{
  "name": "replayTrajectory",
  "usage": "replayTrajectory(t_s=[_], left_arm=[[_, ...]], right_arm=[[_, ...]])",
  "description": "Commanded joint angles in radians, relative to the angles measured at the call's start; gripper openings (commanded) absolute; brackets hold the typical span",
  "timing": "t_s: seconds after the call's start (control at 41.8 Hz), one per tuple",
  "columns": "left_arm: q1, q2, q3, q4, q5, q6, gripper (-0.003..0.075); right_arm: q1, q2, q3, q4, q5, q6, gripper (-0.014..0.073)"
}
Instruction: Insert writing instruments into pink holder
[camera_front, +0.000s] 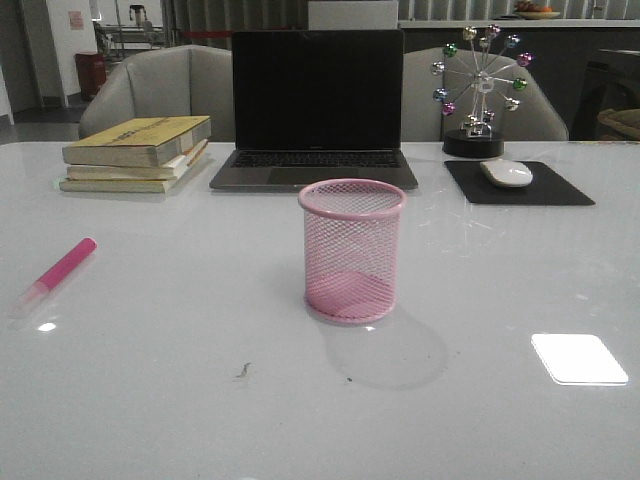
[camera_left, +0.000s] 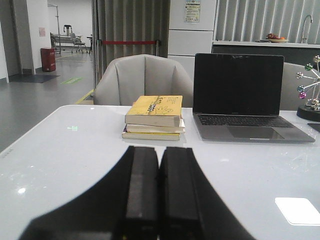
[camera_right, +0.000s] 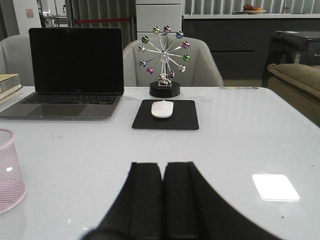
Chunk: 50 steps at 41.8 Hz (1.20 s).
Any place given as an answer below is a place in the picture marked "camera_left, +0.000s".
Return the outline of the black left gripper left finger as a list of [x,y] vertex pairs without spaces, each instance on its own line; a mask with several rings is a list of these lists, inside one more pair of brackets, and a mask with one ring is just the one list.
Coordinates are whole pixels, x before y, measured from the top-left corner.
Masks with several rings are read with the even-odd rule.
[[33,219],[21,240],[155,240],[158,237],[158,158],[129,146],[95,185]]

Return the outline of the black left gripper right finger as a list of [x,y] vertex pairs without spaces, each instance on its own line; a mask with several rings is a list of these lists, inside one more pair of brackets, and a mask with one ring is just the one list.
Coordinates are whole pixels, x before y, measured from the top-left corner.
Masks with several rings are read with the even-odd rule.
[[191,148],[167,147],[158,177],[160,239],[253,239],[212,187]]

